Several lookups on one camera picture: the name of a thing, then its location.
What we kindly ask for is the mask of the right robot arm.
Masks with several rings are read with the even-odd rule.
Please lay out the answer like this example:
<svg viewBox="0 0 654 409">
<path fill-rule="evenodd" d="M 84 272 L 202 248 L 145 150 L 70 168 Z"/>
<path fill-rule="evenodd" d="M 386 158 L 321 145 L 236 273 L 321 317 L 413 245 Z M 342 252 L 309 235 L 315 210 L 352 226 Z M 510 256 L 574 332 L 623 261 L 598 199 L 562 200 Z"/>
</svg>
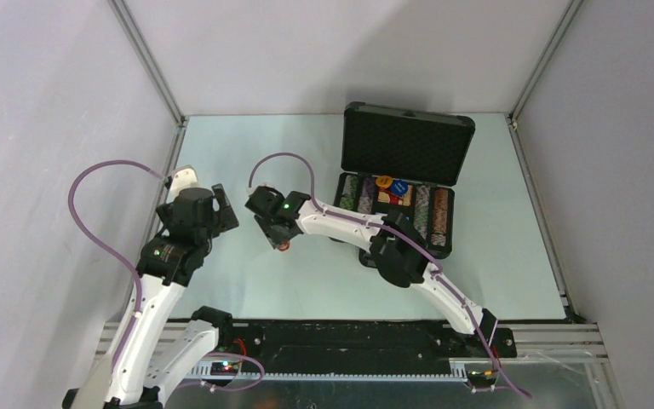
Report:
<svg viewBox="0 0 654 409">
<path fill-rule="evenodd" d="M 370 255 L 380 276 L 420 292 L 461 333 L 464 350 L 482 356 L 495 343 L 497 319 L 445 275 L 405 215 L 392 210 L 368 215 L 328 205 L 307 193 L 283 195 L 269 186 L 252 190 L 245 204 L 273 248 L 304 235 L 325 236 Z"/>
</svg>

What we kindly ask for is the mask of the blue round dealer button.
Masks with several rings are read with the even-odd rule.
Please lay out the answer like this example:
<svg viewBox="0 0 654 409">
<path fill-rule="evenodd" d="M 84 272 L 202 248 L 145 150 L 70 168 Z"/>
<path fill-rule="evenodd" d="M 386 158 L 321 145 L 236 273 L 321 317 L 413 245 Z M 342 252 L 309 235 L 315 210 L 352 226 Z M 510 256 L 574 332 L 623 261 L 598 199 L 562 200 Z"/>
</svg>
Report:
<svg viewBox="0 0 654 409">
<path fill-rule="evenodd" d="M 389 191 L 395 196 L 404 197 L 410 191 L 410 185 L 405 181 L 393 180 Z"/>
</svg>

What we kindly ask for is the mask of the red Texas Hold'em card deck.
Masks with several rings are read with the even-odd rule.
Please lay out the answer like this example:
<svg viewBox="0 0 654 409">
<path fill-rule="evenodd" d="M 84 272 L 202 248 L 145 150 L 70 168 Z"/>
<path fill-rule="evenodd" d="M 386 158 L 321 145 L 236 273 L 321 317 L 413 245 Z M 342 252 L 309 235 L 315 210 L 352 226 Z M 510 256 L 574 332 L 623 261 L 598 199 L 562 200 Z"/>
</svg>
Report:
<svg viewBox="0 0 654 409">
<path fill-rule="evenodd" d="M 380 189 L 377 194 L 377 202 L 385 205 L 409 207 L 412 203 L 412 188 L 408 187 L 403 194 L 396 194 L 391 190 Z"/>
</svg>

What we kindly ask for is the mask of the orange round button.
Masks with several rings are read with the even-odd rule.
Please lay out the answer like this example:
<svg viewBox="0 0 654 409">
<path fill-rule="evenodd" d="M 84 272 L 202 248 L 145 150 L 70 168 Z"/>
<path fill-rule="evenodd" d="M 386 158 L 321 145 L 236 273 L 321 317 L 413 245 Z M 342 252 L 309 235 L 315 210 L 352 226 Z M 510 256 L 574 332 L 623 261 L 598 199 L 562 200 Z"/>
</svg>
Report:
<svg viewBox="0 0 654 409">
<path fill-rule="evenodd" d="M 394 179 L 391 176 L 379 176 L 375 179 L 375 184 L 380 189 L 389 189 L 393 185 Z"/>
</svg>

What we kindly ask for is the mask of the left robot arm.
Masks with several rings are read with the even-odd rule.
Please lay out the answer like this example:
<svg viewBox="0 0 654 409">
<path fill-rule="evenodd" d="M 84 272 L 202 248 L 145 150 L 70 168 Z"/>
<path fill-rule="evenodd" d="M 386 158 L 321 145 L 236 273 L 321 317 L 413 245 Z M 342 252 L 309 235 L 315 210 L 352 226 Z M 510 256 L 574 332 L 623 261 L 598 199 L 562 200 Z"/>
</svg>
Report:
<svg viewBox="0 0 654 409">
<path fill-rule="evenodd" d="M 191 185 L 161 204 L 163 227 L 141 250 L 133 295 L 112 346 L 82 387 L 66 392 L 64 408 L 162 408 L 185 375 L 207 354 L 226 354 L 235 343 L 232 316 L 203 306 L 159 356 L 154 352 L 168 318 L 214 239 L 237 228 L 224 187 Z"/>
</svg>

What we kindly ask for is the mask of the black poker set case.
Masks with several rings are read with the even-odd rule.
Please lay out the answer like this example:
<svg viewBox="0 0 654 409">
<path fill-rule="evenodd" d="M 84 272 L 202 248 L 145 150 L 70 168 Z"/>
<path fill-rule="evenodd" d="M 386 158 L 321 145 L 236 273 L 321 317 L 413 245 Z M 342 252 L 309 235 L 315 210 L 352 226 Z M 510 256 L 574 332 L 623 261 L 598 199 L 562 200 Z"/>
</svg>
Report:
<svg viewBox="0 0 654 409">
<path fill-rule="evenodd" d="M 447 258 L 453 249 L 455 192 L 453 190 L 467 157 L 476 131 L 472 118 L 397 107 L 349 103 L 343 112 L 341 170 L 333 204 L 338 206 L 344 178 L 359 177 L 357 195 L 365 177 L 376 179 L 391 176 L 405 181 L 412 188 L 409 207 L 377 202 L 377 187 L 372 214 L 386 215 L 396 210 L 414 224 L 416 188 L 430 187 L 427 238 L 424 242 L 433 257 Z M 439 188 L 447 189 L 449 197 L 448 245 L 431 245 L 433 196 Z"/>
</svg>

